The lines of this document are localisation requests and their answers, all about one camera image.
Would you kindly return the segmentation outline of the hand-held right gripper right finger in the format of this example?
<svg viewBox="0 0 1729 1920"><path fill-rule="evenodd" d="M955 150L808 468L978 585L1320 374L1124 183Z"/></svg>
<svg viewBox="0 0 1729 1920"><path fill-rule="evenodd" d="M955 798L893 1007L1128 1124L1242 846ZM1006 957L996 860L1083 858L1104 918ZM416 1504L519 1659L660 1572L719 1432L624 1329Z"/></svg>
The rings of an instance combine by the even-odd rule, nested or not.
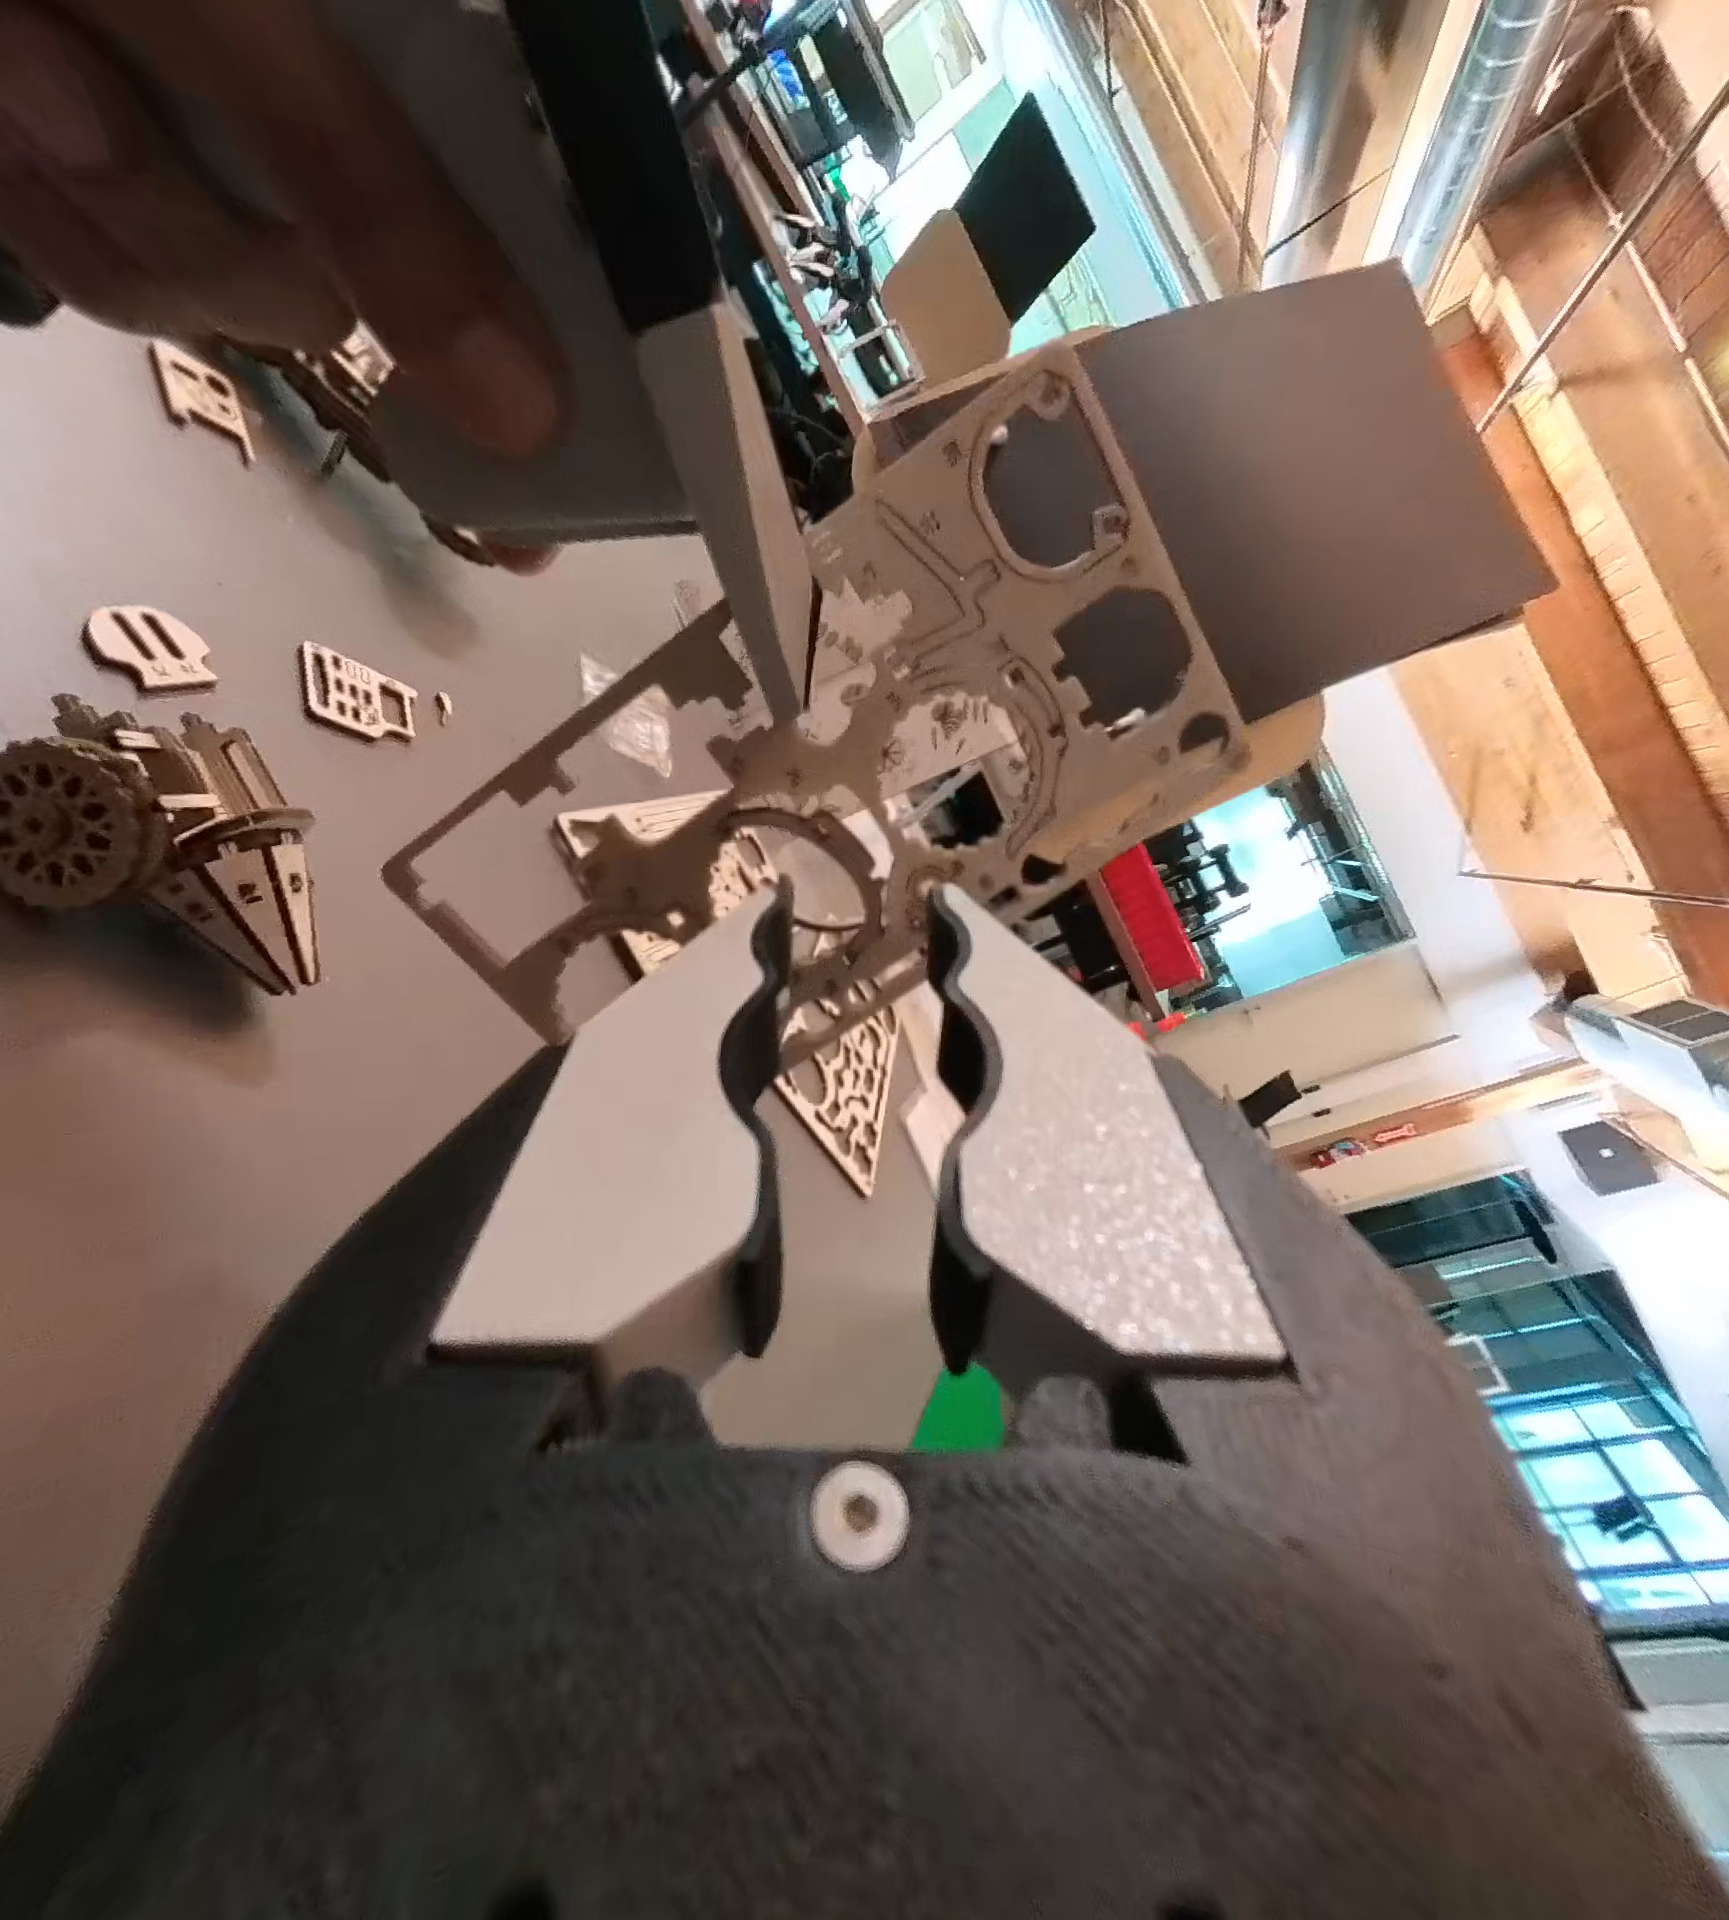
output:
<svg viewBox="0 0 1729 1920"><path fill-rule="evenodd" d="M1266 1381L1290 1352L1149 1044L963 888L926 902L936 1072L929 1315L955 1377Z"/></svg>

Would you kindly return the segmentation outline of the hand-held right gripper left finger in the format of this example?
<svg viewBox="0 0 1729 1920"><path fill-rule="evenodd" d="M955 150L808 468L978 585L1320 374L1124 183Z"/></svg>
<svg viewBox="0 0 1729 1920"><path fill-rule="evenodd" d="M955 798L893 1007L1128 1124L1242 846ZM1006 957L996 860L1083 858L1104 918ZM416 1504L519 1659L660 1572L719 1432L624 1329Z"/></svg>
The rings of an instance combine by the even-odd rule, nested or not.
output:
<svg viewBox="0 0 1729 1920"><path fill-rule="evenodd" d="M709 1381L781 1322L791 894L753 894L555 1060L430 1335L450 1364Z"/></svg>

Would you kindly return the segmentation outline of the gear-holed wooden puzzle sheet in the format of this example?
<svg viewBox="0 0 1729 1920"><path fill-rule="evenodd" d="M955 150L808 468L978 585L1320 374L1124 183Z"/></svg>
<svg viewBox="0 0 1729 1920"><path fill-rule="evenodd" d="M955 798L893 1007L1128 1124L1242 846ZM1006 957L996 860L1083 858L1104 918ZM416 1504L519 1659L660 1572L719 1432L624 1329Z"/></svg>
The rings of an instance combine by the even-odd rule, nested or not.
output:
<svg viewBox="0 0 1729 1920"><path fill-rule="evenodd" d="M1026 429L1072 429L1106 477L1102 503L1076 514L1071 558L1026 556L999 517L990 472L1024 451ZM574 1032L560 985L584 947L624 932L688 944L707 931L721 851L743 832L826 857L861 908L791 965L784 1004L810 1022L784 1044L793 1064L922 980L929 905L946 886L1013 924L1158 829L1167 806L1191 811L1248 769L1251 733L1068 345L1009 363L858 481L807 548L824 606L874 616L882 632L851 664L866 678L842 694L833 733L810 717L755 724L755 670L726 646L721 598L386 860L383 888L541 1040ZM726 788L657 838L601 823L572 869L576 911L501 955L424 876L426 858L489 805L567 797L566 757L649 693L728 719L707 740ZM934 846L890 811L901 726L952 698L1009 721L1021 749L1002 829L966 849Z"/></svg>

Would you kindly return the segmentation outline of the grey desk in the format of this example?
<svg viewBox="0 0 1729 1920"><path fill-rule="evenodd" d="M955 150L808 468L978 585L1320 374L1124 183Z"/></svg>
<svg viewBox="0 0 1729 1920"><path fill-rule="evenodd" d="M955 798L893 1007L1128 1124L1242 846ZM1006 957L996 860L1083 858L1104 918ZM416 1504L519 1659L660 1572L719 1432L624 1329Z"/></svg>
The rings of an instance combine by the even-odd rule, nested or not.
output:
<svg viewBox="0 0 1729 1920"><path fill-rule="evenodd" d="M310 834L323 985L268 999L172 927L40 924L0 899L0 1917L913 1915L898 1791L826 1793L821 1671L767 1758L713 1688L584 1703L540 1641L595 1572L540 1497L618 1448L540 1452L540 1377L420 1368L388 1335L422 1192L353 1302L301 1278L459 1122L501 1147L535 1051L377 864L676 629L696 541L456 566L359 492L164 425L140 342L0 328L0 740L52 688L126 702L70 632L178 610ZM297 644L416 688L416 738L300 705ZM434 694L448 693L448 724Z"/></svg>

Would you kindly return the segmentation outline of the person's left hand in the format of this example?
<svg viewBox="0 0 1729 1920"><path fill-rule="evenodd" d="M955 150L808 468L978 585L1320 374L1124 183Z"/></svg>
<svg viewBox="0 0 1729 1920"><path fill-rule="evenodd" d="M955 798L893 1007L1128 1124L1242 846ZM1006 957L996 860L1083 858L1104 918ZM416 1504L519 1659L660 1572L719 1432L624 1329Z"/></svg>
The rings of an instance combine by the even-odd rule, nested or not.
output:
<svg viewBox="0 0 1729 1920"><path fill-rule="evenodd" d="M133 334L317 352L362 325L496 457L567 417L533 301L312 5L0 3L0 265Z"/></svg>

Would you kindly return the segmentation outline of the green plastic bin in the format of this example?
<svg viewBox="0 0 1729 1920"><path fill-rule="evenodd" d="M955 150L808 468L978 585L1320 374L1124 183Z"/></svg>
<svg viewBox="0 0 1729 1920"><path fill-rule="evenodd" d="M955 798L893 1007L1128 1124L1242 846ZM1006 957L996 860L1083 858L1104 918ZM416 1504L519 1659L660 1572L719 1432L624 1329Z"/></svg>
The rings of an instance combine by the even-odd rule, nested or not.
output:
<svg viewBox="0 0 1729 1920"><path fill-rule="evenodd" d="M995 1375L974 1362L932 1382L908 1442L913 1455L989 1455L1006 1444L1013 1409Z"/></svg>

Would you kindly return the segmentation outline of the red plastic bin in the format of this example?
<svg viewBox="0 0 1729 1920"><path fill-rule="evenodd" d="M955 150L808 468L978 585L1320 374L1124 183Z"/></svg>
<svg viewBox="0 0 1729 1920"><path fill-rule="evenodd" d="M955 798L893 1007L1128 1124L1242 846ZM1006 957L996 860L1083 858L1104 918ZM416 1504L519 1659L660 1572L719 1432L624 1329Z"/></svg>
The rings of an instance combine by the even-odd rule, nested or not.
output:
<svg viewBox="0 0 1729 1920"><path fill-rule="evenodd" d="M1132 996L1158 1007L1163 996L1200 996L1212 968L1186 932L1163 873L1141 843L1089 875L1083 888L1096 908Z"/></svg>

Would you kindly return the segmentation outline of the small clear plastic bag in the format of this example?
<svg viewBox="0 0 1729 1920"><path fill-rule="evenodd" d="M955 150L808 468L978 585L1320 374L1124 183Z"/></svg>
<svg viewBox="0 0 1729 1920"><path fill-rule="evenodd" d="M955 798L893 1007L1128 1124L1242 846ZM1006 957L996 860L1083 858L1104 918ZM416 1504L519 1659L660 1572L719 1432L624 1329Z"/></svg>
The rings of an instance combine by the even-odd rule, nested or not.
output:
<svg viewBox="0 0 1729 1920"><path fill-rule="evenodd" d="M746 651L730 605L702 580L679 580L673 610L682 621L670 637L626 670L579 652L579 722L597 733L612 752L670 778L673 771L673 717L679 709L722 709L743 719L757 694Z"/></svg>

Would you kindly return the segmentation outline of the wooden motorcycle model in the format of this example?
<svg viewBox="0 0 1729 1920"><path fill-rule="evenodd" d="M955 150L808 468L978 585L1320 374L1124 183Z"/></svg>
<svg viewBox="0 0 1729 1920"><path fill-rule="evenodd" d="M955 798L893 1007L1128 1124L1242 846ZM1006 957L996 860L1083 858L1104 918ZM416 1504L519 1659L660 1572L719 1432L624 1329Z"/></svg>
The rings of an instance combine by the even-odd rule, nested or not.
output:
<svg viewBox="0 0 1729 1920"><path fill-rule="evenodd" d="M343 342L317 354L270 346L246 346L242 352L268 368L327 433L321 477L336 472L341 462L353 462L377 482L396 485L369 422L394 365L366 328L351 328Z"/></svg>

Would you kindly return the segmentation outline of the slotted wooden puzzle sheet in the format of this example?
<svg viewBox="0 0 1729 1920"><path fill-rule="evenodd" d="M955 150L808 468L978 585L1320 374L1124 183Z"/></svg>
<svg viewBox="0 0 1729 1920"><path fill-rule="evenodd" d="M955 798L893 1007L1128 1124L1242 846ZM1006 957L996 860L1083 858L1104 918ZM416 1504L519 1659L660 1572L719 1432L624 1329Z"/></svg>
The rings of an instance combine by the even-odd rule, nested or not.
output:
<svg viewBox="0 0 1729 1920"><path fill-rule="evenodd" d="M688 794L660 794L656 798L618 803L590 809L566 809L555 814L553 831L566 863L584 863L601 838L606 825L647 846L670 838L690 819L722 794L705 788ZM709 871L709 900L717 918L726 918L760 886L781 881L781 871L755 829L741 829L722 843ZM626 929L610 937L610 944L630 973L639 980L664 967L678 944L654 931Z"/></svg>

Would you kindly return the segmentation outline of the black background screen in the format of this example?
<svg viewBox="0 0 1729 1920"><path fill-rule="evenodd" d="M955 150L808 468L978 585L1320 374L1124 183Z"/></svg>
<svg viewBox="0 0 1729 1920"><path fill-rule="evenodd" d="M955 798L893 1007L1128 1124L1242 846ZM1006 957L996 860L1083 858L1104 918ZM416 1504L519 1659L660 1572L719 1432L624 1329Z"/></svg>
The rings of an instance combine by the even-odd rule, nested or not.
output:
<svg viewBox="0 0 1729 1920"><path fill-rule="evenodd" d="M942 386L1002 363L1019 322L1093 234L1090 208L1028 92L959 198L925 222L881 285L919 383Z"/></svg>

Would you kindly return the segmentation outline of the grid-cut wooden piece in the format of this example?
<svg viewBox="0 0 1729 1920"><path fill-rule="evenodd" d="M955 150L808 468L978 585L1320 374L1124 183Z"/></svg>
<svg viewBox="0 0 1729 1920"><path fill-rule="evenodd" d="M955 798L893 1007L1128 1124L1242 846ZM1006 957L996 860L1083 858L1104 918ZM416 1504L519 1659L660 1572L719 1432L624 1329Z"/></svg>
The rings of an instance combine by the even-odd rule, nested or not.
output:
<svg viewBox="0 0 1729 1920"><path fill-rule="evenodd" d="M417 693L314 640L297 644L300 705L315 726L366 745L414 742Z"/></svg>

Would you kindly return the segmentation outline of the small notched wooden piece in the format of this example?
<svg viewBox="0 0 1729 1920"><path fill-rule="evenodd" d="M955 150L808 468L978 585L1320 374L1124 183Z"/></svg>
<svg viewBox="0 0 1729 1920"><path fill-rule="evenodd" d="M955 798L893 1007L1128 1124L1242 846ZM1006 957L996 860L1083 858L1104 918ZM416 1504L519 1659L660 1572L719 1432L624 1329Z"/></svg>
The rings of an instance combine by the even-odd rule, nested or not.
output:
<svg viewBox="0 0 1729 1920"><path fill-rule="evenodd" d="M200 427L229 443L254 466L251 425L234 383L210 363L162 339L147 340L147 358L167 422Z"/></svg>

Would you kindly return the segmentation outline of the small wooden cone model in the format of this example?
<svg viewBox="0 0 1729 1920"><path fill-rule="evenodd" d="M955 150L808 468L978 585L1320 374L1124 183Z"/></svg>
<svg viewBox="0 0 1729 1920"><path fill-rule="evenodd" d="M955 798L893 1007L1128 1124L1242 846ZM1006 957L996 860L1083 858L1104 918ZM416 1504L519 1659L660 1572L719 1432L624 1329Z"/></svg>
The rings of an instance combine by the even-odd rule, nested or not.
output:
<svg viewBox="0 0 1729 1920"><path fill-rule="evenodd" d="M303 838L251 736L53 697L52 733L0 747L0 894L82 916L146 908L268 996L321 979Z"/></svg>

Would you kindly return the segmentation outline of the large spiral metal duct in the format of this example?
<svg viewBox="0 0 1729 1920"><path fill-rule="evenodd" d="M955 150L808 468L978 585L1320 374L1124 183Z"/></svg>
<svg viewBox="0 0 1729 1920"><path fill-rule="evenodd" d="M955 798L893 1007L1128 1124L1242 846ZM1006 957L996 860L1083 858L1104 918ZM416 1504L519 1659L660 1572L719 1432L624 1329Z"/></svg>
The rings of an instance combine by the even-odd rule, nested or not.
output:
<svg viewBox="0 0 1729 1920"><path fill-rule="evenodd" d="M1534 105L1573 5L1315 3L1258 283L1395 263L1428 304Z"/></svg>

